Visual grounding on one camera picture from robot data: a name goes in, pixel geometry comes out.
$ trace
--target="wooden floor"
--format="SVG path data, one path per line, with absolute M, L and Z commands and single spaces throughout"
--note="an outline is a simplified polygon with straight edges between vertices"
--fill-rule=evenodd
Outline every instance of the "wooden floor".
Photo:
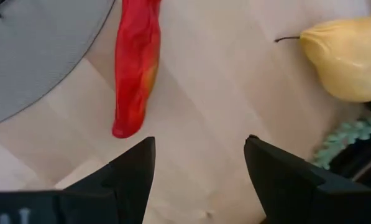
M 146 136 L 157 140 L 144 223 L 257 223 L 249 134 L 309 158 L 360 107 L 321 88 L 296 35 L 371 13 L 369 0 L 163 0 L 161 64 L 143 128 L 111 136 L 117 1 L 96 42 L 46 97 L 0 124 L 0 190 L 62 188 Z

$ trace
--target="red bell pepper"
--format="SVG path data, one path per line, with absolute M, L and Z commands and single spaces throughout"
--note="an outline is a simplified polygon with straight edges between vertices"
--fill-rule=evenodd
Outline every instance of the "red bell pepper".
M 160 52 L 161 0 L 122 0 L 115 51 L 116 112 L 112 134 L 128 138 L 142 126 Z

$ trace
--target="gray round mat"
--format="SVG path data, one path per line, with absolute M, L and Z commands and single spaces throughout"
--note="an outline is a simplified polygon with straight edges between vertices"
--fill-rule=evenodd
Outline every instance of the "gray round mat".
M 0 6 L 0 121 L 49 92 L 81 60 L 114 0 L 6 0 Z

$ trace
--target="teal beaded object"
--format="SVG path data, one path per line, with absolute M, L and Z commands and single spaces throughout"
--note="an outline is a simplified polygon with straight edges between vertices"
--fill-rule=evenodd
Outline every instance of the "teal beaded object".
M 323 142 L 322 149 L 318 150 L 313 159 L 313 164 L 329 170 L 329 163 L 342 150 L 356 140 L 369 140 L 371 138 L 371 117 L 353 123 L 342 123 Z

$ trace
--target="light wood surface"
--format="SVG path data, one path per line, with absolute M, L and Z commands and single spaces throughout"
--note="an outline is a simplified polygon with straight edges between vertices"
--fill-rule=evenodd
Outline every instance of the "light wood surface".
M 146 136 L 157 140 L 144 223 L 258 223 L 247 175 L 249 134 L 310 158 L 324 134 L 360 105 L 321 87 L 295 35 L 316 23 L 371 13 L 369 0 L 163 0 L 161 64 L 142 129 L 111 136 L 115 3 L 69 76 L 0 124 L 0 190 L 64 188 Z

